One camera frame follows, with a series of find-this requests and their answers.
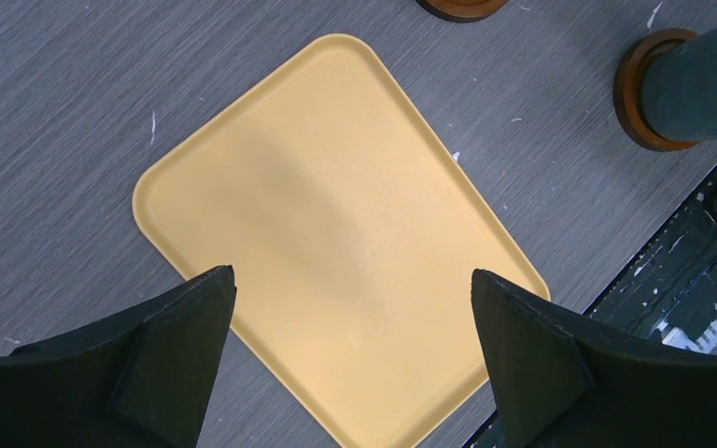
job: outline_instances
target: tray rim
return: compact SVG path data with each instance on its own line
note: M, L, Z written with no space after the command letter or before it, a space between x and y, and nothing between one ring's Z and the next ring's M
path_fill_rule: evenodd
M198 137L202 136L202 134L209 131L211 127L216 126L220 119L227 116L228 113L231 112L233 109L239 107L240 105L248 101L253 95L257 94L257 92L261 92L265 88L267 88L267 85L270 83L271 80L278 77L279 75L283 75L284 72L294 70L295 65L301 60L305 60L312 54L316 54L319 47L341 47L356 52L358 53L358 56L361 58L361 60L364 61L364 63L371 65L371 69L373 71L380 71L380 73L384 77L387 77L387 84L385 84L385 87L391 88L394 91L394 100L405 109L405 113L408 114L412 120L418 121L416 123L416 126L419 127L421 131L426 133L422 136L427 139L428 146L433 147L432 149L435 150L435 152L439 153L439 156L442 159L441 164L444 165L444 168L450 170L452 172L452 175L457 175L459 177L459 179L457 180L459 180L459 182L461 183L461 187L467 193L467 200L469 200L474 206L474 208L477 209L477 212L482 216L484 220L490 218L496 221L499 224L498 227L501 232L496 232L496 230L494 230L494 233L499 237L504 237L509 240L513 244L513 247L517 249L515 251L515 255L517 256L517 258L520 258L520 260L518 261L522 262L520 268L528 270L530 272L527 277L531 276L530 280L532 281L532 285L534 287L538 287L539 289L538 291L532 292L539 295L544 300L551 301L551 292L548 288L547 283L542 278L540 272L532 264L531 260L528 258L523 249L521 249L520 245L515 241L515 239L501 222L499 217L496 216L496 213L493 211L493 209L490 208L490 205L487 203L482 193L480 193L476 186L474 186L468 175L466 175L466 173L457 164L457 161L454 160L454 158L452 157L452 153L443 143L438 134L436 134L435 131L432 129L427 119L425 119L425 117L421 114L419 109L414 104L413 100L411 100L411 98L402 88L394 75L392 75L392 73L388 70L388 67L384 64L380 56L374 51L372 47L370 47L370 45L368 45L360 38L342 33L322 35L314 39L309 44L305 45L302 49L298 50L290 58L288 58L281 65L275 68L275 70L273 70L270 74L265 76L260 82L252 86L245 93L241 94L237 99L235 99L232 103L227 105L224 109L222 109L215 116L209 119L207 123L197 129L194 133L183 139L168 153L164 154L160 159L152 163L152 165L147 168L146 171L139 177L134 187L134 193L132 197L132 211L134 215L134 221L136 222L136 225L138 226L139 230L152 243L155 249L163 255L166 261L169 262L172 267L174 267L175 270L183 276L183 278L196 275L196 273L192 272L192 270L189 269L188 266L185 266L180 262L183 257L177 254L174 249L171 248L172 245L165 241L162 238L162 235L159 235L159 233L161 232L153 227L151 223L151 217L148 217L146 211L142 208L143 199L145 196L148 195L148 189L150 189L151 183L155 180L157 172L162 171L162 165L164 165L174 157L179 156L178 153L186 152L185 149L187 149L187 147L192 141L196 140ZM265 356L260 351L258 351L257 348L260 348L261 344L254 341L254 339L250 335L251 331L248 328L243 328L239 316L235 316L235 318L232 320L231 330L238 336L238 338L240 338L240 340L246 345L246 347L251 351L251 353L257 359L260 360L260 362L265 366L265 368L268 369L268 371L271 372L271 374L285 387L285 389L303 406L303 408L306 409L306 411L309 412L309 414L312 415L312 417L315 418L315 420L317 420L317 422L334 438L337 443L342 446L355 445L357 441L353 440L352 437L349 437L347 433L344 433L342 429L338 427L338 425L336 425L335 421L333 421L332 424L329 421L331 420L330 418L324 418L328 417L328 413L321 413L318 410L313 409L313 406L316 407L316 403L310 403L307 399L303 399L302 394L299 393L299 390L296 387L291 387L291 385L294 385L296 382L293 381L292 378L282 376L282 373L284 372L283 369L277 369L276 367L272 366L265 358ZM472 372L471 375L467 375L466 384L468 384L468 386L466 387L467 393L464 396L457 397L458 399L452 397L452 399L445 400L446 403L444 404L435 404L431 409L443 409L444 412L438 413L438 415L434 416L434 418L423 418L420 421L425 423L426 425L420 425L419 429L416 429L416 425L413 425L409 428L408 431L401 433L401 436L396 441L394 441L394 443L401 444L401 446L417 446L450 415L452 415L458 408L460 408L469 398L475 395L476 392L487 382L488 375L486 369L481 369L480 372Z

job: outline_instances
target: tabletop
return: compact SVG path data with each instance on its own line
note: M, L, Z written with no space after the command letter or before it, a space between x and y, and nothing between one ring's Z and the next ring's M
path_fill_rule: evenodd
M511 0L455 24L414 0L0 2L0 356L182 279L134 224L153 162L318 36L366 41L548 283L583 311L717 163L637 147L614 70L717 0ZM489 386L422 446L459 446ZM231 335L199 446L335 443Z

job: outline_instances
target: wood grain surface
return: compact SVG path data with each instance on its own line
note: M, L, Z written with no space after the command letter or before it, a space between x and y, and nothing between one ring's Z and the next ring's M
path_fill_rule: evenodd
M134 224L136 180L333 32L377 51L582 311L717 162L717 142L643 150L614 116L614 70L659 3L653 30L717 26L717 0L514 0L473 24L414 0L0 2L0 356L180 283ZM486 386L423 445L459 446L493 406ZM333 444L232 335L200 446Z

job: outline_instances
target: brown round coaster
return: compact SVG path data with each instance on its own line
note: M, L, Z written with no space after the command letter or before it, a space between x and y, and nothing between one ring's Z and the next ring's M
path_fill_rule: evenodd
M416 0L445 21L480 21L498 11L508 0Z
M675 142L658 135L647 125L640 109L641 83L655 57L696 37L695 32L682 28L661 30L631 47L620 62L614 80L614 109L623 129L640 146L666 152L680 151L699 143Z

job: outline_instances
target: yellow tray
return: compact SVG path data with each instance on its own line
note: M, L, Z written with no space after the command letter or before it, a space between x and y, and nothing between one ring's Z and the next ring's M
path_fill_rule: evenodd
M548 288L366 44L321 37L152 166L139 228L234 266L232 329L344 446L413 446L487 380L485 268Z

